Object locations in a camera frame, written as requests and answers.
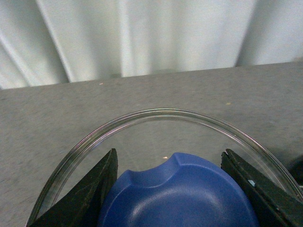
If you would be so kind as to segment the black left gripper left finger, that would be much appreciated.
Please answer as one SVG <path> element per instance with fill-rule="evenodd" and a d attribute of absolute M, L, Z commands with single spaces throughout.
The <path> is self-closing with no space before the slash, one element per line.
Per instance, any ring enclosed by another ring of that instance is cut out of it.
<path fill-rule="evenodd" d="M 99 212 L 117 180 L 118 157 L 111 149 L 63 198 L 29 227 L 95 227 Z"/>

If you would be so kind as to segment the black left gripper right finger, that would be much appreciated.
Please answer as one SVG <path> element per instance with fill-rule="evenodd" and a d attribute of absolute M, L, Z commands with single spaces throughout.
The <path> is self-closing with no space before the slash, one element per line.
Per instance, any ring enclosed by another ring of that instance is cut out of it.
<path fill-rule="evenodd" d="M 248 197 L 261 227 L 301 227 L 303 203 L 276 186 L 231 149 L 221 155 L 221 169 Z"/>

